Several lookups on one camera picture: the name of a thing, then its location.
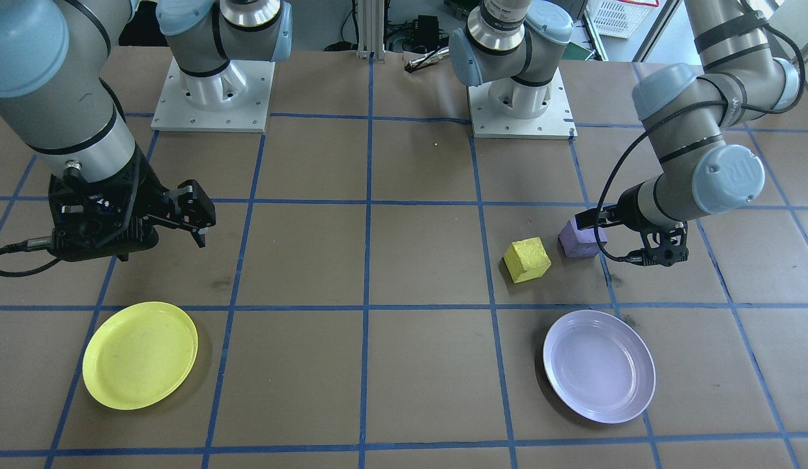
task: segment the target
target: white basket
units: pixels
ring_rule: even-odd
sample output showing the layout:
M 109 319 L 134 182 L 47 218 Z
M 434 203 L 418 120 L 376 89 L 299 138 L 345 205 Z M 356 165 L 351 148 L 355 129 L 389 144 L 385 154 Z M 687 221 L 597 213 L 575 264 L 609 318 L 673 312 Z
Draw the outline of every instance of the white basket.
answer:
M 598 33 L 626 39 L 658 6 L 659 0 L 589 0 L 586 11 Z

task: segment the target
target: metal mounting plate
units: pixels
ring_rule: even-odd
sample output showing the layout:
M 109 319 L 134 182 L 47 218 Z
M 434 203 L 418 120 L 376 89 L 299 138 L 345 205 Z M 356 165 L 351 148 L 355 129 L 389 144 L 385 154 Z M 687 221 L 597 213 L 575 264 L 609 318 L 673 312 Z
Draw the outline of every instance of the metal mounting plate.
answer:
M 482 139 L 568 139 L 577 136 L 560 69 L 552 78 L 549 109 L 537 119 L 515 119 L 503 115 L 488 101 L 491 84 L 467 89 L 473 136 Z
M 181 89 L 178 63 L 172 59 L 164 88 L 154 110 L 151 128 L 178 132 L 256 132 L 264 133 L 270 102 L 274 63 L 235 60 L 245 72 L 248 89 L 238 96 L 245 101 L 231 109 L 208 111 L 190 104 Z

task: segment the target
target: purple foam block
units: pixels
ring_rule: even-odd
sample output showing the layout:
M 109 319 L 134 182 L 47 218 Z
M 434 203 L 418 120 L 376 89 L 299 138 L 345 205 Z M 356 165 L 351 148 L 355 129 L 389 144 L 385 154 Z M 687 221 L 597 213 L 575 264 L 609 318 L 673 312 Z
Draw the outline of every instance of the purple foam block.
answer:
M 607 243 L 604 228 L 598 229 L 598 236 L 601 238 L 601 244 Z M 575 219 L 569 219 L 558 235 L 558 239 L 563 246 L 563 253 L 567 257 L 594 257 L 601 252 L 595 243 L 595 233 L 592 232 L 592 229 L 578 229 Z

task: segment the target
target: yellow foam block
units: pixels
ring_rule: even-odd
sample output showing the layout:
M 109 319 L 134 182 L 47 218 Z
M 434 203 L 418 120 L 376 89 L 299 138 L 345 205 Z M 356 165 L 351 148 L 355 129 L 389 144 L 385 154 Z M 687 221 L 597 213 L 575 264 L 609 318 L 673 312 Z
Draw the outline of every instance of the yellow foam block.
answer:
M 540 238 L 514 241 L 502 258 L 514 283 L 537 279 L 552 265 Z

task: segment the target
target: small yellow object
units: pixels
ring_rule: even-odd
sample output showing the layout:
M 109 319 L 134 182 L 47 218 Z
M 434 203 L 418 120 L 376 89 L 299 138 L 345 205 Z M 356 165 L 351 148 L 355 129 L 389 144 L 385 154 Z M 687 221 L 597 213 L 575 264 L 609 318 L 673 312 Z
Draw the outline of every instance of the small yellow object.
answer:
M 91 337 L 83 380 L 100 404 L 132 410 L 175 391 L 192 370 L 198 333 L 177 306 L 138 303 L 113 315 Z
M 537 279 L 552 265 L 540 238 L 514 241 L 502 258 L 514 283 Z

